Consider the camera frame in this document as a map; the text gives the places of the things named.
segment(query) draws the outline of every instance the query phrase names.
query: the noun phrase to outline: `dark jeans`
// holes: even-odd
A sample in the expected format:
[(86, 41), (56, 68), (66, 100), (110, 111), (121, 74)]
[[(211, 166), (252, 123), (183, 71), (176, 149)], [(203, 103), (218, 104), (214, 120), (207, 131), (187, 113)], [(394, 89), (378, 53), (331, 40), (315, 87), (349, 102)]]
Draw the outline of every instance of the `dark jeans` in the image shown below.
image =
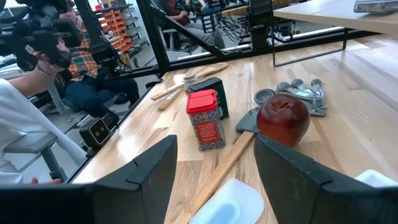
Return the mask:
[(97, 78), (85, 76), (80, 82), (65, 82), (66, 97), (94, 118), (103, 117), (106, 113), (115, 116), (101, 102), (97, 94), (100, 90), (125, 93), (131, 104), (139, 99), (137, 83), (133, 79), (105, 81), (105, 77), (106, 72), (101, 69), (98, 70)]

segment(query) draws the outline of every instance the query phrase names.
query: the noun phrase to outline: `white plastic scraper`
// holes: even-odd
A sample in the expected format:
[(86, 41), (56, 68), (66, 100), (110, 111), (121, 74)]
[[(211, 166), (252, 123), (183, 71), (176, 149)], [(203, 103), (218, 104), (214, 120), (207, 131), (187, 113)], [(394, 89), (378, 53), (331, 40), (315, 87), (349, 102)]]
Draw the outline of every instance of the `white plastic scraper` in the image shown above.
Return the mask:
[(230, 179), (195, 214), (189, 224), (254, 224), (264, 210), (257, 190)]

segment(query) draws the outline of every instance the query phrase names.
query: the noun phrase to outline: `wooden spatula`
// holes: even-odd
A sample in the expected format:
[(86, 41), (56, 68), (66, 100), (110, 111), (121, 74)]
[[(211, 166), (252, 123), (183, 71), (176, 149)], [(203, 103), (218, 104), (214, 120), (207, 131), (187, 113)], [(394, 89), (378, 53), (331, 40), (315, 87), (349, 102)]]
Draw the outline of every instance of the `wooden spatula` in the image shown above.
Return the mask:
[[(200, 71), (199, 73), (197, 73), (197, 77), (202, 78), (207, 75), (214, 74), (216, 72), (224, 70), (226, 67), (228, 67), (228, 63), (225, 63), (225, 62), (214, 64), (212, 66), (205, 68), (204, 70)], [(184, 83), (180, 83), (180, 84), (171, 86), (171, 87), (165, 89), (164, 91), (151, 96), (151, 100), (154, 100), (154, 101), (158, 100), (158, 99), (162, 98), (163, 96), (167, 96), (169, 93), (174, 92), (175, 90), (183, 88), (183, 86), (184, 86)]]

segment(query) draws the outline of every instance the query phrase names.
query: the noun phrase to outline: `gray spatula head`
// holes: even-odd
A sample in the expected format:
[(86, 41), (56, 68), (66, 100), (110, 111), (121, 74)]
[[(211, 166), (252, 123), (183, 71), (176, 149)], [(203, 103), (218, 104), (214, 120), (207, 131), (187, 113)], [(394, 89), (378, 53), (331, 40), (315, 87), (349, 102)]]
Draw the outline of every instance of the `gray spatula head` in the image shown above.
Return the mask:
[(247, 112), (236, 125), (236, 131), (239, 133), (250, 131), (252, 133), (258, 134), (259, 130), (257, 128), (257, 113), (259, 109), (260, 108), (254, 108), (249, 110), (249, 112)]

